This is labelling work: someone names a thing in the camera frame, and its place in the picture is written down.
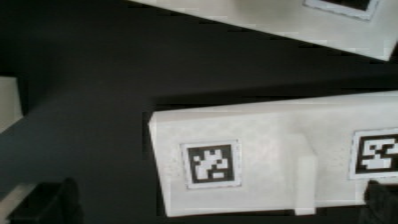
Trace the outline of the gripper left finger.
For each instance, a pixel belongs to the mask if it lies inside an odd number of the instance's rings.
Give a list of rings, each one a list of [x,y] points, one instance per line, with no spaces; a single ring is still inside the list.
[[[83,224],[80,190],[73,178],[42,182],[5,215],[7,224]]]

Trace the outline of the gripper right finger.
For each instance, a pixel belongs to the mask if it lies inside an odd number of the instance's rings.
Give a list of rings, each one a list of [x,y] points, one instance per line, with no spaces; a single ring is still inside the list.
[[[398,184],[368,182],[360,224],[398,224]]]

